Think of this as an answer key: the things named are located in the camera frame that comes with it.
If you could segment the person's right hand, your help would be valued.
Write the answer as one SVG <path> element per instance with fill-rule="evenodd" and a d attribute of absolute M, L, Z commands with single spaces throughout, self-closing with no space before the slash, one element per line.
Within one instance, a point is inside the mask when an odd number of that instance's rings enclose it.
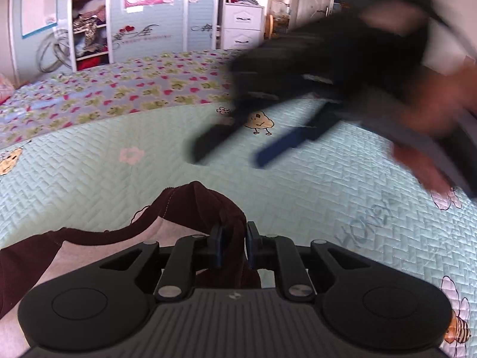
<path fill-rule="evenodd" d="M 431 137 L 444 136 L 457 124 L 463 111 L 476 110 L 476 61 L 466 57 L 462 66 L 448 75 L 425 71 L 410 98 L 411 104 L 401 116 L 403 124 Z M 394 145 L 392 155 L 427 191 L 444 195 L 451 190 L 433 160 L 417 149 Z"/>

